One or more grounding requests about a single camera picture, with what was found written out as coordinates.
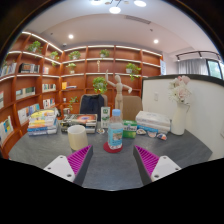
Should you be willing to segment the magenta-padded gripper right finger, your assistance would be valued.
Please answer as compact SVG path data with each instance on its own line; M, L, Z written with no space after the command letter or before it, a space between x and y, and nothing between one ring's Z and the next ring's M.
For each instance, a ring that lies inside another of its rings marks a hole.
M144 185L180 170L180 167L168 156L159 157L137 145L133 148L133 155Z

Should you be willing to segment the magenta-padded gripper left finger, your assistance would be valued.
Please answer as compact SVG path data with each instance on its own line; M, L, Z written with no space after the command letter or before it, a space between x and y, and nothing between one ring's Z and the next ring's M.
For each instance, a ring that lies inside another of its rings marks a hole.
M44 170L81 186L84 182L92 155L93 146L89 145L75 151L69 156L59 155Z

